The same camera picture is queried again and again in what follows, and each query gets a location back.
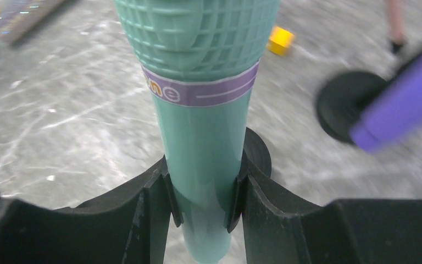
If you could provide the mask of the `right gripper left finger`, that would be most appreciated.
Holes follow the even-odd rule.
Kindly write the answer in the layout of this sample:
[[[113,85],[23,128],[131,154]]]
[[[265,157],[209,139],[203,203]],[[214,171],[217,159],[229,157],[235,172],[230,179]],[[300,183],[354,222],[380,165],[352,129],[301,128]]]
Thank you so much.
[[[164,163],[75,208],[0,197],[0,263],[163,263]]]

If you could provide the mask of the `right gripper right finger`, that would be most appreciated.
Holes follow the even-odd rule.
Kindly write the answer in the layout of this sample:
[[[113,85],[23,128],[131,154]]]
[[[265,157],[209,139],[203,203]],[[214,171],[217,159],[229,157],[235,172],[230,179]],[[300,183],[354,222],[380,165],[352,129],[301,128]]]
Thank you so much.
[[[317,206],[249,165],[248,263],[422,263],[422,200],[337,199]]]

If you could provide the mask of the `purple microphone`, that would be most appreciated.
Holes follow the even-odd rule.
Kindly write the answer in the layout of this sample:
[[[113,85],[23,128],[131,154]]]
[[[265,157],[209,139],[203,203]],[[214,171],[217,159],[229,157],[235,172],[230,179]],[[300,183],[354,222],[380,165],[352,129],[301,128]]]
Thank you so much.
[[[422,51],[404,63],[386,90],[362,111],[350,129],[353,143],[375,151],[422,123]]]

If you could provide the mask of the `black round-base mic stand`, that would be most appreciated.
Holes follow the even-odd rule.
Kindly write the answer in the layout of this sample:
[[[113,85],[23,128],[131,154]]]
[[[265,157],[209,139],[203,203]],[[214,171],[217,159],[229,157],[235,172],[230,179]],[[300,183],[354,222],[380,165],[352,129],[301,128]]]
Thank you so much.
[[[328,80],[315,101],[316,117],[323,131],[341,143],[355,145],[349,131],[361,113],[420,56],[403,62],[388,80],[366,70],[348,70]]]
[[[250,175],[250,164],[258,168],[267,178],[271,177],[272,162],[269,149],[264,140],[254,130],[247,128],[241,166],[238,175],[232,183],[231,203],[229,212],[225,217],[225,228],[228,233],[231,233],[236,228],[246,207],[247,178]],[[160,160],[160,169],[171,205],[172,219],[176,227],[179,227],[184,223],[184,218],[173,190],[165,156]]]

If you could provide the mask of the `mint green microphone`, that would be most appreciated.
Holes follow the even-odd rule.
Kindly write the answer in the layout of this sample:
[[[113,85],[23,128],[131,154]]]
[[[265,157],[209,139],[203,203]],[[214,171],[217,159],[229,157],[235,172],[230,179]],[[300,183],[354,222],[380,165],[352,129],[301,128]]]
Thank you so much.
[[[228,252],[226,229],[259,60],[278,1],[115,1],[152,93],[185,245]]]

